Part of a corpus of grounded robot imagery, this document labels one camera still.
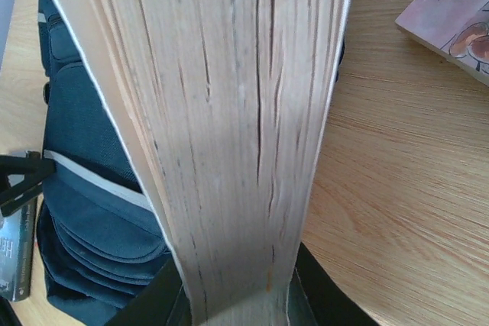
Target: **black book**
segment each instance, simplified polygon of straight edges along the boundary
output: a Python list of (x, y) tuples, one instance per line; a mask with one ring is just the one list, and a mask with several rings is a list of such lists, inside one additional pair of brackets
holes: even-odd
[[(22, 157), (25, 152), (12, 155)], [(24, 177), (10, 175), (13, 186)], [(26, 299), (31, 292), (32, 247), (37, 198), (8, 217), (0, 214), (0, 296), (17, 302)]]

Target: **wood grain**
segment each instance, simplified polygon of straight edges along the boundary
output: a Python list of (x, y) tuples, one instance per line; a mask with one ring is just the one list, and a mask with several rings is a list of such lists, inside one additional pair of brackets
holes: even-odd
[[(16, 4), (0, 74), (3, 152), (42, 138), (36, 1)], [(304, 241), (381, 324), (484, 325), (489, 89), (394, 27), (410, 1), (352, 2)], [(78, 324), (45, 301), (37, 251), (32, 291), (26, 326)]]

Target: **white reflective stripe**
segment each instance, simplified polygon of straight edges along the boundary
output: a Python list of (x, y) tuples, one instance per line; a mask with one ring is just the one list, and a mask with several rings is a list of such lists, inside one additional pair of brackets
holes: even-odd
[(124, 199), (126, 202), (130, 202), (133, 205), (153, 212), (151, 210), (149, 201), (143, 194), (108, 181), (87, 168), (80, 166), (78, 163), (73, 162), (70, 158), (66, 158), (62, 154), (53, 152), (51, 150), (45, 150), (44, 157), (54, 160), (56, 163), (76, 174), (78, 177), (92, 183), (95, 186), (98, 186), (100, 189), (110, 192), (111, 194)]
[(44, 13), (37, 13), (37, 22), (46, 23), (46, 16), (44, 15)]

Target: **book spine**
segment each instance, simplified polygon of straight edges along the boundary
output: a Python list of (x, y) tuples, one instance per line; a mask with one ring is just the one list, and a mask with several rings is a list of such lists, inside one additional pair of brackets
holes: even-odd
[(12, 301), (26, 299), (31, 293), (32, 250), (37, 200), (33, 199), (22, 208), (19, 228), (18, 262)]

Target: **light wood surface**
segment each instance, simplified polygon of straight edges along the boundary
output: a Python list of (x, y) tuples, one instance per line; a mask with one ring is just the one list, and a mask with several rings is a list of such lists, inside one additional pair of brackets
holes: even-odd
[[(304, 241), (385, 325), (489, 324), (489, 89), (394, 27), (411, 0), (353, 0)], [(37, 0), (17, 0), (0, 74), (0, 150), (40, 147)], [(45, 301), (25, 325), (78, 324)]]

